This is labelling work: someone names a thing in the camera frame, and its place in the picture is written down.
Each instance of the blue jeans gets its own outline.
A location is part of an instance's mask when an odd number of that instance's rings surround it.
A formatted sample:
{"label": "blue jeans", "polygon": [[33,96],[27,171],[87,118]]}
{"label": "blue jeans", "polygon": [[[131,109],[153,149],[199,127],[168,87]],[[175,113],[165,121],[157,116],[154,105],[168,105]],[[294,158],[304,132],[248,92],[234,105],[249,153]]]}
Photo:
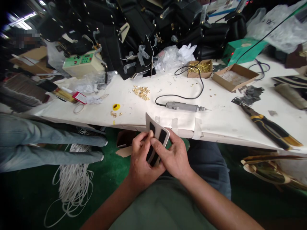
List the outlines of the blue jeans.
{"label": "blue jeans", "polygon": [[[217,144],[192,139],[189,142],[190,148],[187,153],[191,168],[203,180],[231,200],[229,169]],[[172,177],[168,171],[162,176]]]}
{"label": "blue jeans", "polygon": [[27,146],[31,143],[105,146],[105,137],[87,136],[54,129],[40,122],[0,114],[0,172],[41,165],[94,163],[102,152],[64,152]]}

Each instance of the yellow tape roll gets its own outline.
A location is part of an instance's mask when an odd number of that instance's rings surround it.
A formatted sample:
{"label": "yellow tape roll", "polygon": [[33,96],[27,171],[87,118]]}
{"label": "yellow tape roll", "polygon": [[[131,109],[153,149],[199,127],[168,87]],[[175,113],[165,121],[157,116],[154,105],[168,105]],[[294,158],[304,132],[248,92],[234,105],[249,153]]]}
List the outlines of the yellow tape roll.
{"label": "yellow tape roll", "polygon": [[113,105],[113,110],[114,110],[114,111],[119,110],[120,107],[121,107],[120,104],[114,104],[114,105]]}

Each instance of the work table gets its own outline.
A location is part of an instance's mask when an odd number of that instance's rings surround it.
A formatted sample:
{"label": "work table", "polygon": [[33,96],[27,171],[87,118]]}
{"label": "work table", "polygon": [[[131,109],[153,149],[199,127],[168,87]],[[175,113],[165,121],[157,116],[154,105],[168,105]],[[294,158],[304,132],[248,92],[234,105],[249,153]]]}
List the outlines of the work table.
{"label": "work table", "polygon": [[[263,114],[280,125],[300,141],[304,146],[295,147],[295,149],[300,150],[299,152],[301,153],[307,153],[306,111],[298,110],[279,95],[274,90],[276,82],[271,79],[271,77],[275,76],[298,75],[298,72],[294,69],[285,69],[282,64],[262,54],[257,59],[260,62],[269,64],[271,69],[265,73],[265,77],[262,80],[249,84],[265,89],[260,96],[261,100],[255,102],[251,107],[256,112]],[[252,64],[255,64],[255,61],[241,65],[248,68]],[[260,68],[259,66],[253,66],[251,70],[258,72]],[[74,114],[74,104],[57,99],[48,105],[42,106],[41,109],[36,107],[27,113],[53,122],[85,127],[89,124],[145,131],[145,113],[147,112],[153,119],[160,122],[160,125],[173,128],[180,137],[192,138],[194,136],[196,139],[205,141],[279,149],[274,142],[257,128],[238,105],[231,102],[234,97],[243,96],[244,91],[237,90],[236,93],[231,93],[211,78],[203,79],[204,90],[197,99],[187,100],[174,96],[158,99],[161,104],[165,104],[168,101],[178,101],[204,106],[211,111],[176,111],[156,105],[154,101],[160,95],[177,94],[184,97],[195,97],[201,91],[202,84],[199,78],[187,78],[187,72],[180,76],[175,76],[175,71],[176,69],[166,74],[157,74],[152,78],[136,77],[134,80],[128,79],[126,81],[116,75],[106,90],[98,93],[100,96],[109,94],[102,104],[85,105],[83,111],[79,114]],[[134,85],[148,87],[150,100],[145,101],[138,97],[133,92]],[[121,105],[116,112],[117,114],[122,113],[122,115],[116,118],[113,118],[110,114],[114,104]],[[275,111],[276,115],[271,116],[269,111]],[[174,125],[176,118],[178,119],[177,126]]]}

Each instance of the yellow-handled pliers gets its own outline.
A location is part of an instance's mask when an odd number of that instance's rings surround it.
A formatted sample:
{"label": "yellow-handled pliers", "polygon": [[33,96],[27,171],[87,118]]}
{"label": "yellow-handled pliers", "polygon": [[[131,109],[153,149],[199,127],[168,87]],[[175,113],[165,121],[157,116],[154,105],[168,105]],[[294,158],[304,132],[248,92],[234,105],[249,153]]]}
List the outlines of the yellow-handled pliers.
{"label": "yellow-handled pliers", "polygon": [[302,143],[292,137],[282,127],[245,105],[241,99],[236,97],[232,100],[232,102],[241,106],[241,108],[250,116],[251,120],[259,127],[259,129],[279,147],[283,148],[284,150],[291,150],[293,148],[290,145],[303,146]]}

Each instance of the hand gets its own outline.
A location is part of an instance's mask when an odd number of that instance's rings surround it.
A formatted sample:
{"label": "hand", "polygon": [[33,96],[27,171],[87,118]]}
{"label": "hand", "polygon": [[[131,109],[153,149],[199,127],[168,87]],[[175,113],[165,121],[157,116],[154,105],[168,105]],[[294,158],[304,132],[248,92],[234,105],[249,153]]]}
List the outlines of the hand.
{"label": "hand", "polygon": [[156,153],[160,156],[167,171],[169,171],[173,177],[181,180],[192,171],[192,168],[188,161],[188,155],[183,140],[171,129],[168,130],[169,138],[172,143],[172,146],[168,150],[155,138],[152,138],[150,142]]}
{"label": "hand", "polygon": [[146,156],[150,148],[150,139],[153,136],[154,133],[150,130],[149,133],[140,133],[132,141],[132,154],[127,179],[138,192],[142,192],[148,188],[165,172],[165,167],[162,162],[158,166],[152,167],[146,161]]}

